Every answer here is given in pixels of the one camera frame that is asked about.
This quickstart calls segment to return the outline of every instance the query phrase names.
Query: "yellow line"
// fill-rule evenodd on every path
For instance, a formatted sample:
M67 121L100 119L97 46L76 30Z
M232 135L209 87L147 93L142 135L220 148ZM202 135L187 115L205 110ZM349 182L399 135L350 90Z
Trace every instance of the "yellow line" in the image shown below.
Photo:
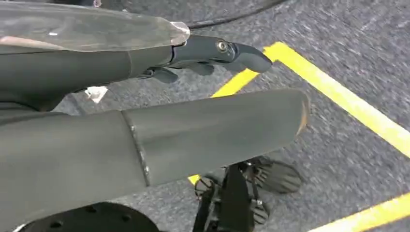
M366 101L360 99L287 45L275 43L270 47L266 47L264 54L272 61L279 60L288 66L317 90L410 158L410 132L393 122ZM232 78L212 97L235 94L257 75L256 72L244 70ZM199 178L199 175L189 177L193 184ZM410 216L410 193L309 232L363 232L408 216Z
M410 158L410 132L342 86L286 44L275 43L265 49L268 57L278 57L279 61Z
M362 232L410 215L410 193L308 232Z

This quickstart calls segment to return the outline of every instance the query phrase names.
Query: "gray carpet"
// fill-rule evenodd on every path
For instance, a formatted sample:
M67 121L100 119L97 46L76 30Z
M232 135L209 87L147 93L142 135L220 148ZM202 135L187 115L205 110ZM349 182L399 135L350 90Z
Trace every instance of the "gray carpet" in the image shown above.
M229 14L261 1L132 0L123 5L136 13L191 21ZM409 9L408 0L290 0L257 16L213 27L213 32L198 33L259 49L283 41L410 130ZM180 80L171 85L155 80L114 83L97 105L83 93L75 94L57 110L84 114L207 98L234 75L224 69L212 76L180 73ZM294 163L306 183L291 195L263 193L272 213L258 231L305 232L410 191L410 159L285 66L275 63L241 92L279 87L303 89L312 100L308 129L294 144L271 154ZM73 98L80 107L72 104ZM197 207L187 180L118 201L172 232L189 231ZM408 232L408 228L410 219L405 219L374 231Z

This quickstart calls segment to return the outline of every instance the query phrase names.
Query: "wire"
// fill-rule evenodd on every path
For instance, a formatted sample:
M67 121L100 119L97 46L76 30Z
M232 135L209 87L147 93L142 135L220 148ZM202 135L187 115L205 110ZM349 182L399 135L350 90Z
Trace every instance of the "wire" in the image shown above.
M212 27L212 26L216 26L216 25L221 25L221 24L225 24L225 23L230 23L232 21L236 21L251 15L256 15L259 14L263 11L266 11L274 6L277 6L283 2L285 2L286 0L269 0L269 3L267 3L266 5L263 5L261 7L258 7L256 9L250 10L248 12L245 13L235 13L232 15L229 15L227 17L219 17L219 18L213 18L213 19L209 19L209 20L199 20L199 21L194 21L191 23L187 23L187 26L190 29L201 29L201 28L207 28L207 27Z

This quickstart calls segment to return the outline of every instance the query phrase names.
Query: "screw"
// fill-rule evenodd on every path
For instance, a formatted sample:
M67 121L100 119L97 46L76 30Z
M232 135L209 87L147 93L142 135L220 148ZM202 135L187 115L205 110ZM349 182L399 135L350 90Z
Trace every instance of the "screw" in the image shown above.
M217 49L218 49L220 52L226 52L226 51L228 51L228 45L227 45L227 43L226 43L225 41L223 41L223 40L218 40L218 41L217 41Z

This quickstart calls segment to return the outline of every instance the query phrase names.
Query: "transparent plastic cover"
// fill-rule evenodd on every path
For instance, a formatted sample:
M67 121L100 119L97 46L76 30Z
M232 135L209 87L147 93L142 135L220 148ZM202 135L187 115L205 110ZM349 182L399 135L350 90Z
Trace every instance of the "transparent plastic cover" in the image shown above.
M101 8L0 1L0 44L80 52L178 45L182 22Z

